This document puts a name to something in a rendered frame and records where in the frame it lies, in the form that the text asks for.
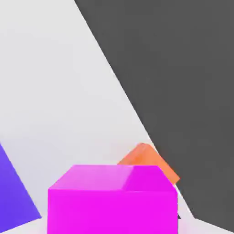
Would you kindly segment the small magenta cube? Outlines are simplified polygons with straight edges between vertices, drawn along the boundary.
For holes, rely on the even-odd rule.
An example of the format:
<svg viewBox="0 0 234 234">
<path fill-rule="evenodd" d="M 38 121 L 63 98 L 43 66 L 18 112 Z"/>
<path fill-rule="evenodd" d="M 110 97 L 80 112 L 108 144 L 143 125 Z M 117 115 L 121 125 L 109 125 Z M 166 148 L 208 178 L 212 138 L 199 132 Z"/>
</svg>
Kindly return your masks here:
<svg viewBox="0 0 234 234">
<path fill-rule="evenodd" d="M 48 189 L 47 234 L 178 234 L 178 194 L 153 165 L 74 165 Z"/>
</svg>

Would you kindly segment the small orange cube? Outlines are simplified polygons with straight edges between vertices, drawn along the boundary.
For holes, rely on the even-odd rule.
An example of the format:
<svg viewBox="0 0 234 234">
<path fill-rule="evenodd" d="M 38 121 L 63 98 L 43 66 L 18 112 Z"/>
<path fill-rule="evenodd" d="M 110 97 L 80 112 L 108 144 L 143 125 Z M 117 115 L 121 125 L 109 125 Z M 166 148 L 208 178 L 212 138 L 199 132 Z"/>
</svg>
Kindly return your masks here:
<svg viewBox="0 0 234 234">
<path fill-rule="evenodd" d="M 159 153 L 151 145 L 146 143 L 139 143 L 118 162 L 118 165 L 156 165 L 163 171 L 173 185 L 180 180 L 179 176 Z"/>
</svg>

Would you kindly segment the large purple box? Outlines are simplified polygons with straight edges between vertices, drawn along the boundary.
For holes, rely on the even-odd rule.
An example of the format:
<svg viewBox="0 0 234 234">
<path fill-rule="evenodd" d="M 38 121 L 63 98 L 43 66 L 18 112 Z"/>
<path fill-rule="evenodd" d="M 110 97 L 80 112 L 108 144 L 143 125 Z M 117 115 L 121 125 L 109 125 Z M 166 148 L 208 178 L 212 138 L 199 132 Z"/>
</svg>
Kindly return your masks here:
<svg viewBox="0 0 234 234">
<path fill-rule="evenodd" d="M 41 217 L 0 144 L 0 233 Z"/>
</svg>

